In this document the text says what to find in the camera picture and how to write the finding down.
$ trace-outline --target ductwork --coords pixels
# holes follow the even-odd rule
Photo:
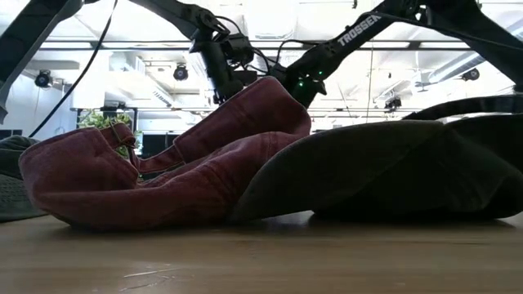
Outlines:
[[[523,19],[510,25],[506,30],[516,38],[523,40]],[[444,82],[450,78],[457,77],[471,69],[474,69],[485,61],[485,58],[474,51],[464,53],[460,57],[432,72],[428,77],[428,81],[430,84]]]

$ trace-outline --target ceiling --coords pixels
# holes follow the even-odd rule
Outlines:
[[[206,7],[215,15],[227,16],[238,23],[255,47],[277,47],[281,38],[301,40],[328,40],[338,36],[346,25],[352,24],[360,14],[378,5],[378,0],[359,1],[353,9],[353,1],[344,0],[192,0],[183,1]],[[507,28],[523,19],[523,0],[481,0],[482,11],[491,19]],[[27,0],[0,0],[0,32],[13,20],[27,3]],[[86,5],[74,17],[56,27],[35,60],[56,61],[51,69],[57,78],[73,82],[91,55],[89,42],[96,41],[110,14],[113,0],[100,0]],[[231,31],[234,27],[226,24]],[[136,58],[145,66],[145,75],[176,102],[178,107],[204,107],[213,109],[208,103],[208,82],[203,69],[186,49],[187,39],[166,20],[127,0],[119,0],[110,30],[105,38],[104,54],[115,52],[125,55],[133,63]],[[380,33],[375,42],[365,44],[363,51],[349,55],[340,68],[326,81],[328,95],[318,95],[311,106],[311,113],[322,118],[324,108],[350,108],[351,114],[342,122],[358,123],[369,121],[367,108],[382,109],[384,101],[393,90],[399,96],[404,109],[422,109],[447,100],[470,96],[498,93],[511,85],[511,81],[488,63],[479,65],[481,77],[477,81],[464,82],[451,78],[427,88],[415,87],[436,69],[456,60],[468,48],[456,39],[446,37],[429,29],[409,24],[393,24]],[[431,41],[424,44],[433,46],[433,51],[398,51],[410,41]],[[448,51],[449,47],[463,48],[463,51]],[[275,56],[275,50],[262,49],[268,56]],[[303,51],[283,52],[282,64],[288,65],[303,54]],[[60,61],[77,61],[78,69],[62,69]],[[178,63],[187,63],[189,78],[178,82],[172,72]],[[107,92],[113,95],[106,99],[136,100],[136,88],[142,87],[128,73],[110,73],[104,81]],[[147,99],[138,99],[140,107],[147,107]],[[409,111],[397,114],[377,113],[377,120],[394,119]]]

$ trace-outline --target wooden table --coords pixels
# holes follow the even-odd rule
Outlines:
[[[0,293],[523,293],[523,216],[431,225],[310,213],[237,228],[90,234],[0,225]]]

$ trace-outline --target white ceiling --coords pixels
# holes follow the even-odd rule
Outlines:
[[[27,0],[0,0],[0,32],[12,21]],[[352,1],[343,0],[192,0],[183,1],[206,7],[215,15],[227,16],[236,21],[242,31],[256,41],[265,36],[285,35],[310,40],[326,40],[339,35],[345,25],[350,25],[363,12],[375,7],[379,1],[359,1],[352,9]],[[523,18],[523,0],[481,0],[483,12],[503,27],[508,27]],[[49,41],[96,41],[105,26],[113,6],[113,0],[100,0],[86,5],[73,18],[62,22],[52,33]],[[440,33],[413,27],[408,24],[394,24],[380,33],[376,40],[452,40]],[[180,32],[166,20],[157,17],[126,0],[119,0],[106,41],[186,41]],[[59,43],[46,44],[58,47]],[[76,60],[84,62],[89,51],[40,51],[37,60]],[[177,62],[189,62],[186,51],[134,51],[148,66],[148,74],[167,92],[196,93],[205,90],[207,83],[195,73],[190,65],[190,79],[176,82],[172,71]],[[284,51],[284,64],[296,60],[302,52]],[[459,57],[460,51],[357,51],[348,56],[339,70],[327,81],[327,96],[318,96],[311,108],[349,107],[366,108],[385,91],[395,85],[402,86],[404,106],[424,108],[441,101],[460,97],[488,94],[510,85],[502,74],[488,64],[479,66],[481,78],[475,82],[450,80],[428,87],[429,91],[418,92],[409,86],[420,73],[434,69]],[[77,70],[54,73],[60,78],[73,81]]]

